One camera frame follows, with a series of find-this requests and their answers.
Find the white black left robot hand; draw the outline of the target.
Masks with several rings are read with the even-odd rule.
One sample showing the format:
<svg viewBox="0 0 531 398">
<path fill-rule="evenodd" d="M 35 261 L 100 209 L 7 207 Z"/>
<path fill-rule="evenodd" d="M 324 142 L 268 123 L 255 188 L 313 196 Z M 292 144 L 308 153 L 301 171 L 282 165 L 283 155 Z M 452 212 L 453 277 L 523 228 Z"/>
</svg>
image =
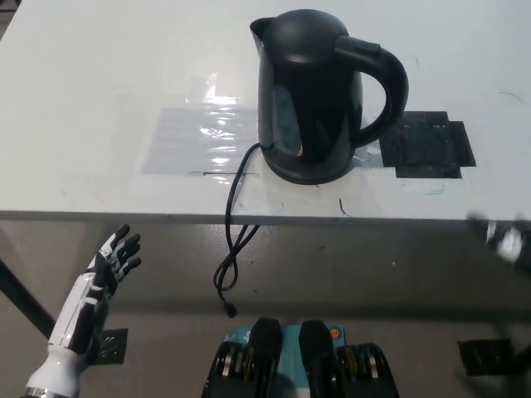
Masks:
<svg viewBox="0 0 531 398">
<path fill-rule="evenodd" d="M 50 346 L 74 352 L 88 362 L 95 360 L 110 301 L 130 270 L 141 263 L 140 234 L 129 232 L 130 226 L 121 226 L 78 276 L 56 320 Z"/>
</svg>

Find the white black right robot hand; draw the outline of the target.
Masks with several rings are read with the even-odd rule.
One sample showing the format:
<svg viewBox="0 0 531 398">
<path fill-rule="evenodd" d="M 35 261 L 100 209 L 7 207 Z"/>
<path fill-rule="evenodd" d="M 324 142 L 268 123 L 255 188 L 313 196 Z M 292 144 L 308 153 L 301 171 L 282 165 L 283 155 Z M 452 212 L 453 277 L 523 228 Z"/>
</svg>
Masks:
<svg viewBox="0 0 531 398">
<path fill-rule="evenodd" d="M 466 221 L 476 239 L 511 269 L 530 278 L 530 220 L 504 223 L 471 212 Z"/>
</svg>

